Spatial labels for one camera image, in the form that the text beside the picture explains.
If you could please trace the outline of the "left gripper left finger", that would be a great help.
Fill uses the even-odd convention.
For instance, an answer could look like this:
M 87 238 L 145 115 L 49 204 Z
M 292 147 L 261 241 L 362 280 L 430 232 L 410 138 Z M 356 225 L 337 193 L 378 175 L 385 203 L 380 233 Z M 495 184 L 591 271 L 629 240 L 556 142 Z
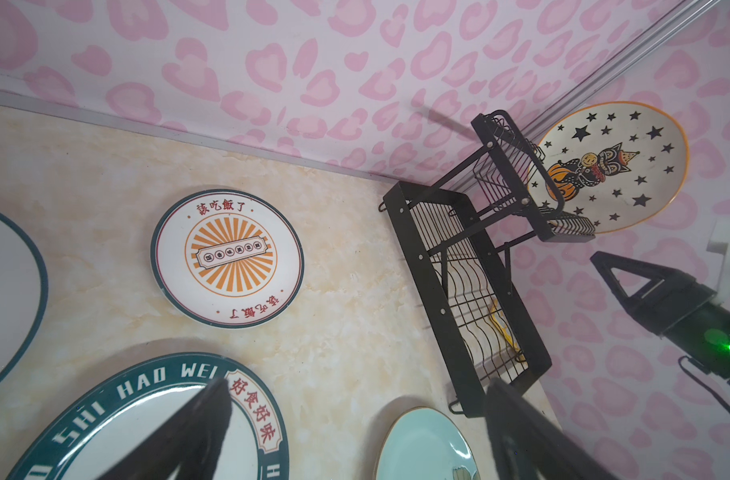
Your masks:
M 210 382 L 103 479 L 211 479 L 232 414 L 227 381 Z

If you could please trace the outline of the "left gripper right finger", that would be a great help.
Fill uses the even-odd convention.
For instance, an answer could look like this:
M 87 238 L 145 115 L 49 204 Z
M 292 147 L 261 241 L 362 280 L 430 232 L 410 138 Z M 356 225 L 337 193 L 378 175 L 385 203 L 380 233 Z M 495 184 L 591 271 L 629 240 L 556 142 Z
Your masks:
M 500 379 L 488 385 L 485 421 L 500 479 L 614 477 Z

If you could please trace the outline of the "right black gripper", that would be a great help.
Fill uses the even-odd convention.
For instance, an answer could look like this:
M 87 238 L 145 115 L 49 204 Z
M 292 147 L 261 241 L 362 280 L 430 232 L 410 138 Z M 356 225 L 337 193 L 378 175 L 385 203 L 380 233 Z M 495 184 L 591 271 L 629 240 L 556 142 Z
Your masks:
M 604 251 L 591 263 L 626 313 L 680 347 L 702 371 L 730 383 L 730 311 L 716 293 L 675 268 Z

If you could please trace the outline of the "light teal flower plate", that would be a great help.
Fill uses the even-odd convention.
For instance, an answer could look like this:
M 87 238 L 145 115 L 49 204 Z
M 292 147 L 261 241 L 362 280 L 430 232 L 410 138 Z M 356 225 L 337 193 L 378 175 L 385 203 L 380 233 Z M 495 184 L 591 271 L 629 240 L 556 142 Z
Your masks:
M 417 407 L 390 427 L 376 463 L 376 479 L 478 479 L 469 443 L 443 413 Z

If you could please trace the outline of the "star and cat plate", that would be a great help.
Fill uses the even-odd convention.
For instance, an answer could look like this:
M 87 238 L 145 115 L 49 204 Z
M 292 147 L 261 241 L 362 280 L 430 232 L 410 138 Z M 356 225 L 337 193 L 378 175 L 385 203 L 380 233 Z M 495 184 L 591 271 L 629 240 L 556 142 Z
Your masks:
M 664 210 L 686 180 L 690 157 L 677 120 L 638 102 L 578 110 L 553 126 L 539 147 L 564 211 L 587 218 L 597 234 Z

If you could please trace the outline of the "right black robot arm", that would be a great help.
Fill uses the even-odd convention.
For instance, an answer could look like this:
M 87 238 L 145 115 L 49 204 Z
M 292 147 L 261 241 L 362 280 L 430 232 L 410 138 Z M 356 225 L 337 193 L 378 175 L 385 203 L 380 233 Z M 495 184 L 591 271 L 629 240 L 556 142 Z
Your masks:
M 590 261 L 635 322 L 685 352 L 680 366 L 688 360 L 730 385 L 730 311 L 715 290 L 682 270 L 604 251 Z

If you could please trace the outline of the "yellow black object behind rack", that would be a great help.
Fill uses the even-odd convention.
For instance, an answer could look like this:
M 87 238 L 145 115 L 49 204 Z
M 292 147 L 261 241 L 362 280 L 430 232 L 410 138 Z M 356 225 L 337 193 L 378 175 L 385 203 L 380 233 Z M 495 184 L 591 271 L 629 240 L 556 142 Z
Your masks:
M 508 326 L 503 308 L 496 297 L 492 299 L 492 303 L 490 304 L 487 323 L 503 338 L 506 345 L 512 350 L 515 361 L 525 363 L 524 353 L 515 341 L 512 331 Z

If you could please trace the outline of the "green rim lettered plate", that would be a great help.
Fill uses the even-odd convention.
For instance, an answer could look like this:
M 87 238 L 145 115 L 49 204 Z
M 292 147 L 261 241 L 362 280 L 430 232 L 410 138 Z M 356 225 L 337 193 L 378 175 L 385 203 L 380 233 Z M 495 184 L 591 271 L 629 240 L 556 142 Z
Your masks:
M 270 389 L 241 363 L 204 352 L 163 355 L 104 380 L 53 420 L 8 476 L 95 479 L 219 379 L 227 382 L 232 414 L 216 478 L 288 478 L 287 431 Z

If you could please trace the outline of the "small orange sunburst plate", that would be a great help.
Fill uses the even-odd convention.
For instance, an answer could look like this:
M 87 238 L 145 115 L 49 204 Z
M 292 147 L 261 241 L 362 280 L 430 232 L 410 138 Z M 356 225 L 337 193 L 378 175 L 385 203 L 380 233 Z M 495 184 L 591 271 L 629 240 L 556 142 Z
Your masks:
M 289 220 L 265 200 L 208 189 L 173 204 L 150 243 L 154 279 L 187 317 L 244 329 L 283 313 L 297 297 L 305 259 Z

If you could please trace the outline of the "white plate grey cloud outline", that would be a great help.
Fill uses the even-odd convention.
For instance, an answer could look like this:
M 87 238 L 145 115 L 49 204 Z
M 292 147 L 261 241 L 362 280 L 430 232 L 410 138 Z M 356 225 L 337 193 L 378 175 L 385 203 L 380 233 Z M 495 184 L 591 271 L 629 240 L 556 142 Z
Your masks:
M 33 342 L 48 293 L 39 249 L 24 230 L 0 213 L 0 384 Z

